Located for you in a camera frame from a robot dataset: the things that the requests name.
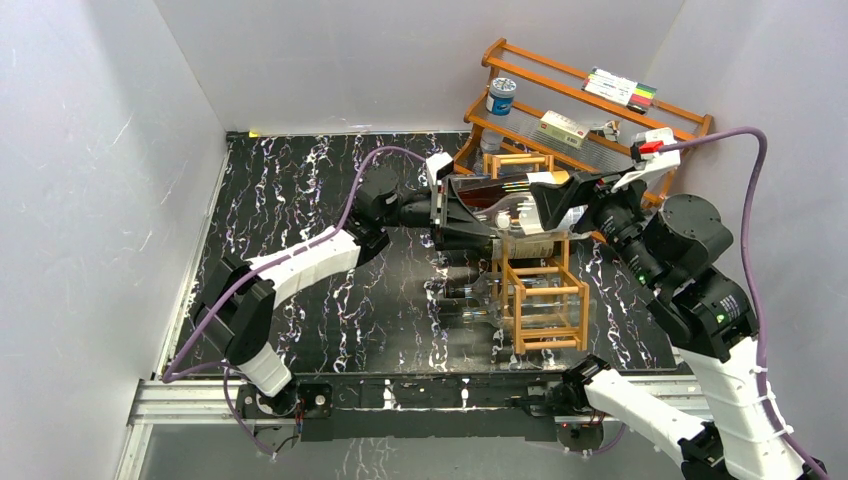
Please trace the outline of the clear glass bottle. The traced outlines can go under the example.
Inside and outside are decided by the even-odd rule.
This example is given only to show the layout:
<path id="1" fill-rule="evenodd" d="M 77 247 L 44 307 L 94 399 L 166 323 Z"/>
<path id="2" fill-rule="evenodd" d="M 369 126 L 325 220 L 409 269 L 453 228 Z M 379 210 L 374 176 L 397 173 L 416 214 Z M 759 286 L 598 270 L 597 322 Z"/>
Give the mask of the clear glass bottle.
<path id="1" fill-rule="evenodd" d="M 577 233 L 575 225 L 587 207 L 578 206 L 568 210 L 558 226 L 545 230 L 539 211 L 530 196 L 503 198 L 495 205 L 474 213 L 477 220 L 487 226 L 491 234 L 511 240 L 583 240 L 592 233 Z"/>

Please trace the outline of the dark red wine bottle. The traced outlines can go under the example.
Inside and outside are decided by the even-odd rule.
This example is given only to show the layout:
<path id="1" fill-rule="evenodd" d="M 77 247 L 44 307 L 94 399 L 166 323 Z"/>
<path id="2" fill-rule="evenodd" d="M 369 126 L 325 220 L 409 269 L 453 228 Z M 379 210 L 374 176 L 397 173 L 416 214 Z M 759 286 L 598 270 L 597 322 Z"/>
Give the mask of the dark red wine bottle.
<path id="1" fill-rule="evenodd" d="M 469 207 L 486 209 L 507 195 L 528 193 L 533 183 L 561 185 L 571 174 L 565 170 L 510 174 L 499 178 L 461 175 L 455 178 L 459 198 Z"/>

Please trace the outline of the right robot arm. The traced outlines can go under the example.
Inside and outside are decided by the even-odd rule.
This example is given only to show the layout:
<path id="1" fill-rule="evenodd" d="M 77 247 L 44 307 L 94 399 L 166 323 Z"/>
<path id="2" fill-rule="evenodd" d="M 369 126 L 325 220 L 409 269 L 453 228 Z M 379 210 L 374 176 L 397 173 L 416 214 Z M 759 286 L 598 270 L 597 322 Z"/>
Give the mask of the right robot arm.
<path id="1" fill-rule="evenodd" d="M 560 185 L 534 183 L 542 227 L 553 230 L 583 207 L 578 233 L 598 232 L 650 296 L 647 307 L 692 370 L 710 416 L 668 405 L 590 355 L 550 389 L 549 408 L 607 413 L 651 441 L 687 479 L 823 479 L 779 414 L 766 377 L 766 329 L 749 291 L 715 260 L 733 241 L 706 199 L 678 194 L 651 216 L 644 182 L 580 173 Z"/>

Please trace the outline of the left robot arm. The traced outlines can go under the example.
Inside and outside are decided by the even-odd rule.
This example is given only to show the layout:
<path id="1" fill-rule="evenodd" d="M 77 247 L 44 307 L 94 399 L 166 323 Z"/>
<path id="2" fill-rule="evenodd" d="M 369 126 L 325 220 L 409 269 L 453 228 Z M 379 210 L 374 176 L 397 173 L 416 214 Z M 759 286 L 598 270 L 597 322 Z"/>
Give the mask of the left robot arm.
<path id="1" fill-rule="evenodd" d="M 195 325 L 260 391 L 263 407 L 286 416 L 297 407 L 299 391 L 269 341 L 276 307 L 331 275 L 370 262 L 389 245 L 391 228 L 426 229 L 438 251 L 481 248 L 494 235 L 482 212 L 509 192 L 500 179 L 456 175 L 403 191 L 394 171 L 367 173 L 340 226 L 257 260 L 222 259 L 194 311 Z"/>

